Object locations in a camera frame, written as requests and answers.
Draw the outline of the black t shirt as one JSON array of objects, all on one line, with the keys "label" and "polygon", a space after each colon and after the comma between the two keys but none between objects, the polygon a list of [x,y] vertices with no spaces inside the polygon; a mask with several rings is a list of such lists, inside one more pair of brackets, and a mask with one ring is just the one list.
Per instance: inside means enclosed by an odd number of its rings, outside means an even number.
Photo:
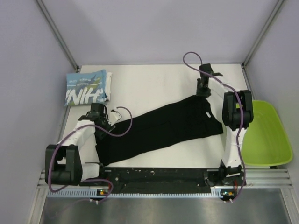
[{"label": "black t shirt", "polygon": [[115,124],[112,136],[97,141],[100,163],[107,166],[177,143],[223,133],[206,98],[190,96]]}]

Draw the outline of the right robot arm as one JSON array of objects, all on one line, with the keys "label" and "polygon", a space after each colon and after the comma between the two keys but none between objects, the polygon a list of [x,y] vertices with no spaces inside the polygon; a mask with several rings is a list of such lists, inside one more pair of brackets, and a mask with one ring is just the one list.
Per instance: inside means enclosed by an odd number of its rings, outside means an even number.
[{"label": "right robot arm", "polygon": [[217,110],[221,113],[218,120],[226,127],[226,143],[218,179],[228,185],[235,178],[242,178],[242,141],[254,118],[252,93],[232,87],[209,63],[199,66],[199,72],[197,96],[208,98],[215,93],[222,100]]}]

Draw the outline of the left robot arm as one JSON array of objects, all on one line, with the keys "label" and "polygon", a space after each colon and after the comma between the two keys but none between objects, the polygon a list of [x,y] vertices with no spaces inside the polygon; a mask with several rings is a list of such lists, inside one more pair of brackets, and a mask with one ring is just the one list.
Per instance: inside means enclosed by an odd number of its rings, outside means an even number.
[{"label": "left robot arm", "polygon": [[121,115],[116,110],[107,112],[105,105],[92,103],[90,111],[82,115],[74,129],[57,144],[50,144],[45,152],[45,181],[52,185],[79,185],[90,179],[94,184],[105,182],[106,174],[99,162],[84,162],[80,150],[91,139],[96,150],[96,139],[103,139],[115,128]]}]

